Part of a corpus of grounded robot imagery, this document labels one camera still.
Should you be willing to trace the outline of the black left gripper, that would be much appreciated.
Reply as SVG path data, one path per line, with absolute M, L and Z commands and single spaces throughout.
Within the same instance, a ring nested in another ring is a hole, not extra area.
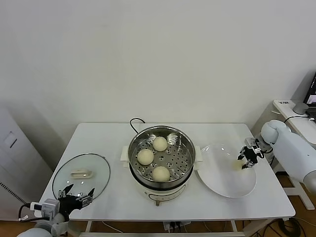
M 95 191 L 94 188 L 87 195 L 76 197 L 67 195 L 72 187 L 73 184 L 68 185 L 63 190 L 58 191 L 58 199 L 60 202 L 59 213 L 62 214 L 65 219 L 69 219 L 70 214 L 74 210 L 81 210 L 83 206 L 88 206 L 93 201 Z

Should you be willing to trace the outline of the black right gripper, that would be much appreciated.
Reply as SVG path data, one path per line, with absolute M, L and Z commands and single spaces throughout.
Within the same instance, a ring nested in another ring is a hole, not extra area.
M 251 168 L 258 163 L 258 154 L 253 149 L 244 146 L 237 157 L 238 160 L 246 159 L 246 162 L 242 165 L 242 169 Z

